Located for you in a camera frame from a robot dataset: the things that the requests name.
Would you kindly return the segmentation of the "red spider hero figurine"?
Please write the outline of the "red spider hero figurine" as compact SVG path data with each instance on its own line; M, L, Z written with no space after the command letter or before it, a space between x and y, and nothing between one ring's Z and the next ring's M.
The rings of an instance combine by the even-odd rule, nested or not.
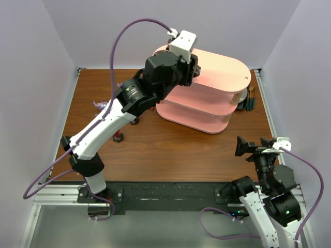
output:
M118 130L113 134L112 138L114 142L120 143L124 140L124 135L120 132L120 130Z

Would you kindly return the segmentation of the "black bat-masked figurine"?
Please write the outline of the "black bat-masked figurine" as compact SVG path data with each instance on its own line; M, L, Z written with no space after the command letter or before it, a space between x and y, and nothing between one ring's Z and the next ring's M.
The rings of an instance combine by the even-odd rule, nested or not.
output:
M198 77L200 75L200 72L201 72L201 67L199 65L196 65L193 77L195 78Z

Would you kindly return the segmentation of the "brown-haired hero figurine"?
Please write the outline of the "brown-haired hero figurine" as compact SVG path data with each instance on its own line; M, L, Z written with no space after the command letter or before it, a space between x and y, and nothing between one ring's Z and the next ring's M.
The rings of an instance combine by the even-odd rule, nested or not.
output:
M170 50L170 44L172 43L173 40L174 40L174 38L170 38L170 39L168 40L167 47L166 47L166 50L167 50L167 51Z

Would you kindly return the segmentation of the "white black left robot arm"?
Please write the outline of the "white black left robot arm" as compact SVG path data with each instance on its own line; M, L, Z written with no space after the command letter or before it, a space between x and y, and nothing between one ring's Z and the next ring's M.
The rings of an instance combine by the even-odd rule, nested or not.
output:
M189 87L200 70L194 54L185 61L168 50L158 51L133 78L123 82L105 109L80 133L62 137L61 145L70 153L71 168L85 178L93 194L107 187L99 148L123 126L164 100L176 86Z

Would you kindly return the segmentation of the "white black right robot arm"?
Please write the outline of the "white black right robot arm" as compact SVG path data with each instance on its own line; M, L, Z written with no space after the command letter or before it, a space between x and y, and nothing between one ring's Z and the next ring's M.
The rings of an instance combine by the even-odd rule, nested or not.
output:
M300 247L297 234L301 209L292 190L297 184L294 172L286 165L275 165L277 157L290 151L287 137L260 139L260 145L237 137L235 156L248 153L247 162L255 165L258 185L248 176L232 181L233 195L244 205L264 247Z

